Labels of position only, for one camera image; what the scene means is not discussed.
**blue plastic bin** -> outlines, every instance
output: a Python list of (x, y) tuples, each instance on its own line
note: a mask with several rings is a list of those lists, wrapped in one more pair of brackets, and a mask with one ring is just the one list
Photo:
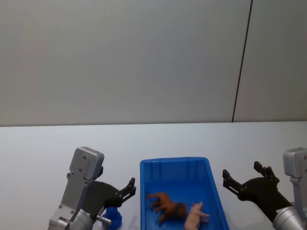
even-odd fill
[(143, 160), (141, 171), (141, 230), (183, 230), (184, 220), (166, 220), (159, 225), (161, 212), (150, 210), (147, 194), (166, 192), (174, 202), (183, 202), (188, 212), (192, 202), (203, 202), (203, 212), (210, 214), (209, 223), (200, 230), (228, 230), (223, 207), (217, 193), (207, 158), (183, 157)]

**toy pig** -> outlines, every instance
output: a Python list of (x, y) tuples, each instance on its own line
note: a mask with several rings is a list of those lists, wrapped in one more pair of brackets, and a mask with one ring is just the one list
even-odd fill
[(157, 201), (152, 202), (150, 208), (158, 207), (155, 212), (158, 213), (163, 210), (164, 213), (159, 218), (159, 223), (161, 224), (165, 219), (168, 218), (178, 218), (184, 219), (187, 216), (187, 207), (183, 203), (174, 203), (171, 201), (166, 193), (155, 193), (147, 195), (147, 199), (156, 197)]
[(201, 209), (202, 202), (199, 204), (192, 204), (188, 218), (184, 223), (184, 230), (198, 230), (201, 222), (208, 222), (208, 220), (202, 220), (202, 217), (208, 217), (209, 215), (203, 213)]

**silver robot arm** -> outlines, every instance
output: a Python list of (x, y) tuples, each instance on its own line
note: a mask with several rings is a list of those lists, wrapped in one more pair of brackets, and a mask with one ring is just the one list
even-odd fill
[(293, 183), (295, 205), (279, 210), (273, 226), (276, 230), (306, 230), (307, 221), (307, 149), (290, 149), (283, 154), (284, 173)]
[(95, 180), (103, 173), (103, 153), (88, 147), (77, 148), (67, 174), (67, 185), (59, 207), (49, 220), (48, 230), (91, 230), (96, 220), (109, 226), (100, 216), (107, 207), (119, 207), (135, 195), (135, 179), (121, 191)]

